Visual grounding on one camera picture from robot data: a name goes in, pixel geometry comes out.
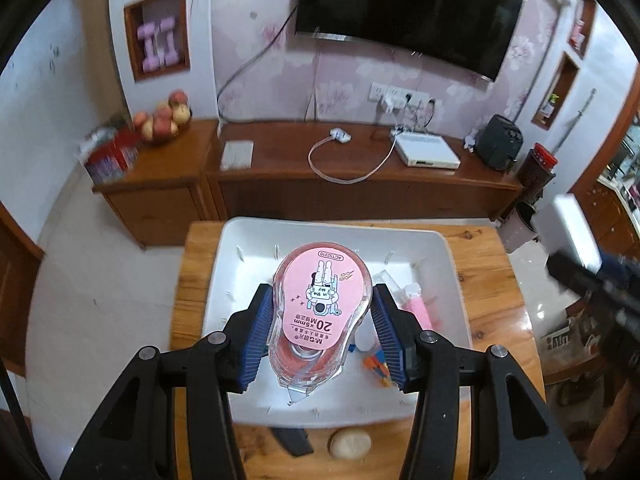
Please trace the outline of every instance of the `flat screen tv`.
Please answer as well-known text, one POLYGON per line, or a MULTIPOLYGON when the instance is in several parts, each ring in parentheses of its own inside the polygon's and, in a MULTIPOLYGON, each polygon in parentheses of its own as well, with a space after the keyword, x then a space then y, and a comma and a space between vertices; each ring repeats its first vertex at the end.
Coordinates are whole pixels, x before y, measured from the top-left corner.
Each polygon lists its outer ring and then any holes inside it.
POLYGON ((296 33, 369 40, 495 81, 523 0, 299 0, 296 33))

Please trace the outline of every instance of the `pink dumbbell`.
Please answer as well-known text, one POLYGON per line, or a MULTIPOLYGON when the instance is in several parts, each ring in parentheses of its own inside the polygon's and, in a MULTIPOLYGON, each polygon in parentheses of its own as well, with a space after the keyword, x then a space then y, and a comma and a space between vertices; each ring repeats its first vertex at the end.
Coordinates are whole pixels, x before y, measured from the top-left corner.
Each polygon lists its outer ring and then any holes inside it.
POLYGON ((154 50, 154 38, 156 35, 156 24, 154 22, 144 23, 138 27, 138 40, 145 42, 145 59, 142 62, 143 72, 153 72, 160 68, 160 59, 154 50))
POLYGON ((174 39, 175 18, 169 16, 160 22, 160 32, 166 33, 167 52, 164 54, 164 64, 166 66, 175 65, 180 61, 180 56, 175 49, 174 39))

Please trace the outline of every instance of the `ribbed blue pad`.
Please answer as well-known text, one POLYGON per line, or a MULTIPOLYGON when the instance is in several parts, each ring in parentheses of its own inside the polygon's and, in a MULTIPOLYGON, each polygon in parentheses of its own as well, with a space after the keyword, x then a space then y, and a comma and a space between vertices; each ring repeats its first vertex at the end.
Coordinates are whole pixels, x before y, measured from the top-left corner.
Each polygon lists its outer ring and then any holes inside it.
POLYGON ((242 349, 242 371, 238 377, 238 384, 243 391, 246 391, 249 384, 255 381, 255 377, 258 374, 258 367, 264 355, 264 347, 267 344, 272 319, 273 292, 269 287, 260 302, 254 325, 251 327, 247 343, 242 349))
POLYGON ((376 326, 376 333, 382 351, 385 354, 386 367, 389 369, 391 379, 402 390, 407 382, 404 373, 404 354, 402 345, 394 327, 391 325, 388 313, 386 312, 380 293, 373 289, 373 301, 371 301, 371 317, 376 326))

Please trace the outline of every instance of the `black speaker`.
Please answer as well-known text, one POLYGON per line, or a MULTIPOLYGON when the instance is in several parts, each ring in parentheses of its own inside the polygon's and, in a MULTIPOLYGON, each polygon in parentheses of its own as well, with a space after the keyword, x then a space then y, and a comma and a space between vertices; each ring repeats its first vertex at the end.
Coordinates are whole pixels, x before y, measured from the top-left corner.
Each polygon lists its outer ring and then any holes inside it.
POLYGON ((507 118, 494 115, 476 138, 474 151, 494 170, 507 171, 522 147, 520 129, 507 118))

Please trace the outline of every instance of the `correction tape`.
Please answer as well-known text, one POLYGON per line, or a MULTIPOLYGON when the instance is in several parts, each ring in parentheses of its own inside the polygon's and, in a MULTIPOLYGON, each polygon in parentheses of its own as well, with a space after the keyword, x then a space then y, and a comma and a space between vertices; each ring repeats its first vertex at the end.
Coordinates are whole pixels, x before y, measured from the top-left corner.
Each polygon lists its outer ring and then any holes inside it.
POLYGON ((338 244, 302 246, 280 264, 273 279, 269 360, 290 404, 342 371, 371 293, 363 261, 338 244))

